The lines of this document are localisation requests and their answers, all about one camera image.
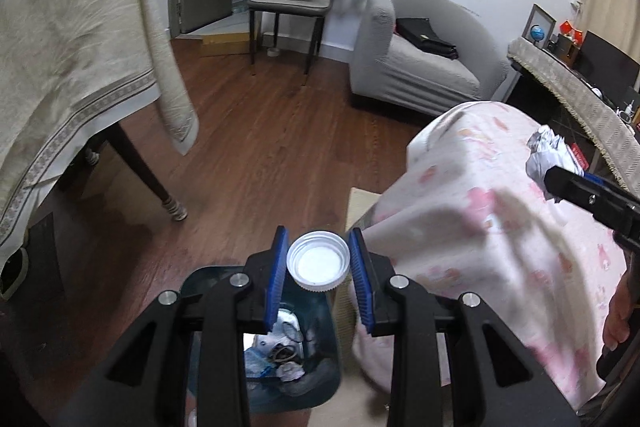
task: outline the chair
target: chair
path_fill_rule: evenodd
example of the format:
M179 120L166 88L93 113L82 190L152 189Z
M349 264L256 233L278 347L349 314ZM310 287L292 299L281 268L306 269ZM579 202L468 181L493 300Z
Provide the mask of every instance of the chair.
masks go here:
M460 58L428 54L394 33L397 18L429 18ZM450 0L368 0L350 64L351 91L437 116L489 100L509 71L506 51L471 12Z
M278 24L280 23L280 14L302 15L305 17L314 17L314 31L309 44L309 51L306 55L305 74L308 74L311 67L311 60L314 51L320 52L320 44L322 42L322 33L324 31L324 17L331 9L333 0L249 0L249 52L251 56L252 66L255 64L255 12L270 12L275 14L273 23L273 45L278 45Z

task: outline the wooden floor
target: wooden floor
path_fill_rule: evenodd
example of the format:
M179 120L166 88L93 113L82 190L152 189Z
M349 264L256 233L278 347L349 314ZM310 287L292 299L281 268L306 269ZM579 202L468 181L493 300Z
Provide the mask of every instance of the wooden floor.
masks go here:
M175 152L152 106L123 127L189 217L172 222L108 147L93 172L54 190L39 210L54 212L70 347L44 375L21 374L50 421L162 290L201 266L244 263L280 224L292 238L342 232L350 187L383 192L404 172L419 131L350 107L345 64L320 59L302 87L303 55L259 55L251 76L244 55L200 58L197 42L173 44L200 118L193 149Z

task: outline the plastic cap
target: plastic cap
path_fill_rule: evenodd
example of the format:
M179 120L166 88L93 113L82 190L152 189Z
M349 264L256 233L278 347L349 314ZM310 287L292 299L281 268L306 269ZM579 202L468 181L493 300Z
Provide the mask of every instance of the plastic cap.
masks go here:
M337 287L349 271L349 247L331 232L309 232L287 252L287 269L305 290L326 292Z

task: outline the silver bolt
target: silver bolt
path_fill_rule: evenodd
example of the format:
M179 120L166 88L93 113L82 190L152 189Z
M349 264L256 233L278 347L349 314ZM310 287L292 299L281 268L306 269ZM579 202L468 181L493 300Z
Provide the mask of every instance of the silver bolt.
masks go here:
M231 286L242 288L242 286L247 286L249 284L249 276L246 273L234 273L229 277L229 282L231 283Z
M406 288L409 286L409 279L407 279L404 275L394 275L389 279L391 286L401 290L402 288Z
M475 308L480 305L480 298L475 293L465 293L462 296L462 302L470 308Z
M158 296L158 302L161 303L162 306L170 306L177 300L178 300L178 294L172 290L163 291Z

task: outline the black handbag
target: black handbag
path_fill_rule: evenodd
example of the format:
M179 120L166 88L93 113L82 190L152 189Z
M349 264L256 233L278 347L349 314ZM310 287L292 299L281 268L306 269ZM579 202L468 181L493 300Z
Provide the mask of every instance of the black handbag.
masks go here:
M451 60L458 58L455 45L439 38L431 28L429 19L397 19L396 32L422 52L440 55Z

